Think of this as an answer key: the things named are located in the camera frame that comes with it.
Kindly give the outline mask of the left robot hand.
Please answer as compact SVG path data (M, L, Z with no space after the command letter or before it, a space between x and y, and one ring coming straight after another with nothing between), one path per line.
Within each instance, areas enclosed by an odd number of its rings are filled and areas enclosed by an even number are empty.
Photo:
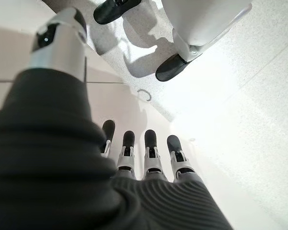
M118 162L107 157L115 125L92 121L86 39L78 9L56 14L37 31L0 109L0 230L231 229L177 136L167 139L173 182L153 130L143 180L134 175L132 131Z

